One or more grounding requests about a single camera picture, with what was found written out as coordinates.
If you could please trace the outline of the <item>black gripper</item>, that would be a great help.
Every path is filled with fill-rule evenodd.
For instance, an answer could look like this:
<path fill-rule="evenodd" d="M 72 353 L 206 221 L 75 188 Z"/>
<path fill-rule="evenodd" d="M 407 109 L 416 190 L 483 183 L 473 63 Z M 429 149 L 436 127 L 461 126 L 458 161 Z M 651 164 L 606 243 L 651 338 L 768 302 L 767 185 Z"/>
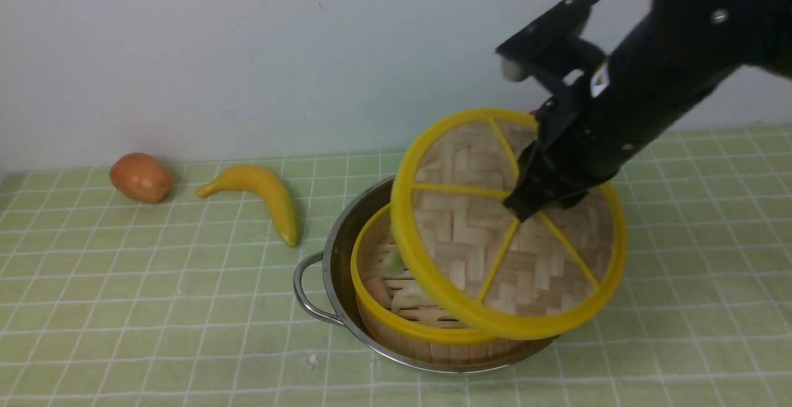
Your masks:
<path fill-rule="evenodd" d="M 656 126 L 625 95 L 608 61 L 562 85 L 535 117 L 536 139 L 520 154 L 517 183 L 503 202 L 518 221 L 577 206 L 656 139 Z"/>

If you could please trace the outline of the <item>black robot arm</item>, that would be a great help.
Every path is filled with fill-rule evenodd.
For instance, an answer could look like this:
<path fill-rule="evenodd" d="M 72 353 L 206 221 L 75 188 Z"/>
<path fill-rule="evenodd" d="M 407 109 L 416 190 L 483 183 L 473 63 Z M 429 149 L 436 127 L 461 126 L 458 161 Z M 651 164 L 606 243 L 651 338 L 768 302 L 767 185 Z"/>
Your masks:
<path fill-rule="evenodd" d="M 497 47 L 510 81 L 550 94 L 504 206 L 569 208 L 743 66 L 790 78 L 791 0 L 652 0 L 611 54 L 582 32 L 600 0 L 562 0 Z"/>

